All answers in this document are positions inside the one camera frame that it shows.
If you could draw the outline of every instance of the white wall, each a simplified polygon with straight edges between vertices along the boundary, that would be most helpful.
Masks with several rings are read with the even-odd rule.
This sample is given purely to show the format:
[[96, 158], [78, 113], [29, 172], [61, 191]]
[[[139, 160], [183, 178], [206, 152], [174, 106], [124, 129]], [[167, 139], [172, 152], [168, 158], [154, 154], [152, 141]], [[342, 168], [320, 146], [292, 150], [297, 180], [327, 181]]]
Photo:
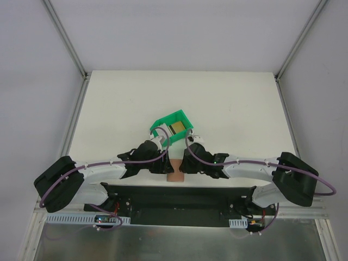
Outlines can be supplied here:
[[0, 1], [0, 260], [16, 260], [82, 84], [43, 5]]
[[276, 72], [318, 0], [52, 0], [86, 70]]
[[348, 260], [348, 1], [330, 1], [281, 87], [301, 155], [337, 188], [326, 204]]

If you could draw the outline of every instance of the white table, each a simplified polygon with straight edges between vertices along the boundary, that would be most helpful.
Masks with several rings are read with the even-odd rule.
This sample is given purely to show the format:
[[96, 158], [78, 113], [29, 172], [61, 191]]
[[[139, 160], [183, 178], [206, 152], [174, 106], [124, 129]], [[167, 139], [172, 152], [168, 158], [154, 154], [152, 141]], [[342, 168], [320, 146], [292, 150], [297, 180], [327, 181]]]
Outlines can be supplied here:
[[[183, 109], [195, 134], [212, 154], [268, 158], [294, 153], [272, 73], [93, 71], [69, 155], [73, 160], [108, 160], [148, 139], [155, 120]], [[246, 178], [215, 180], [185, 175], [170, 183], [146, 170], [109, 184], [181, 187], [250, 187]]]

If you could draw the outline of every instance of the gray floor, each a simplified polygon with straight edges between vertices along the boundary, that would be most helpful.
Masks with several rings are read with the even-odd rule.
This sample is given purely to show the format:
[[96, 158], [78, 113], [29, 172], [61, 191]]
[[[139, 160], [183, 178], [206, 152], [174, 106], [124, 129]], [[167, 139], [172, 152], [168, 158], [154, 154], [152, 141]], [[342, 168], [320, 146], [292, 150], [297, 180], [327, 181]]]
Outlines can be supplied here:
[[325, 260], [314, 220], [280, 220], [261, 236], [229, 228], [124, 226], [97, 232], [45, 224], [35, 260]]

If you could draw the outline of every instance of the green tray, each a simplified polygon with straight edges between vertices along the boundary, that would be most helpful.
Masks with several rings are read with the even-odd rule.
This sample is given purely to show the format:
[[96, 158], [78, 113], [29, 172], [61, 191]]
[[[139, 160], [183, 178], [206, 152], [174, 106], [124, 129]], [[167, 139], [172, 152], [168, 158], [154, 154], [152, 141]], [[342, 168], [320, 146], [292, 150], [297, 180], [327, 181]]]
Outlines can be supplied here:
[[[154, 124], [151, 126], [150, 130], [152, 130], [154, 127], [158, 127], [160, 125], [162, 125], [163, 123], [165, 123], [167, 126], [172, 125], [173, 123], [177, 122], [177, 121], [181, 121], [182, 124], [185, 127], [185, 130], [173, 135], [172, 137], [169, 137], [169, 141], [170, 144], [173, 144], [173, 142], [176, 142], [180, 139], [185, 138], [186, 132], [188, 129], [193, 129], [193, 126], [191, 124], [191, 122], [189, 121], [189, 119], [187, 119], [186, 115], [184, 114], [183, 110], [178, 110], [175, 113], [172, 113], [168, 116], [165, 116], [157, 121], [154, 122]], [[154, 130], [153, 131], [153, 135], [155, 137], [158, 136], [158, 133]], [[165, 140], [165, 142], [163, 143], [163, 146], [167, 146], [167, 139]]]

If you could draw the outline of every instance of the green box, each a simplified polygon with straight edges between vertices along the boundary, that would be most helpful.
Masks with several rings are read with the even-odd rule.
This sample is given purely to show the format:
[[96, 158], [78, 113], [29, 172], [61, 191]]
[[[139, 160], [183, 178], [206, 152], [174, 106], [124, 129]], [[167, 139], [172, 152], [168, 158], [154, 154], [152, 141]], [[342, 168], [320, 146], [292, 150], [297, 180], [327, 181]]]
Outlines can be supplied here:
[[[175, 122], [181, 121], [182, 124], [185, 127], [185, 130], [173, 135], [172, 137], [169, 137], [170, 144], [173, 144], [173, 142], [176, 142], [180, 139], [185, 138], [186, 132], [188, 129], [193, 129], [193, 126], [189, 119], [187, 119], [186, 115], [184, 114], [183, 110], [178, 110], [175, 113], [172, 113], [168, 116], [165, 116], [157, 121], [154, 122], [154, 124], [151, 126], [150, 130], [152, 130], [155, 127], [158, 127], [162, 125], [163, 123], [166, 124], [167, 126], [172, 125]], [[158, 136], [158, 133], [154, 130], [153, 135], [155, 137]], [[164, 141], [163, 146], [167, 146], [167, 140]]]

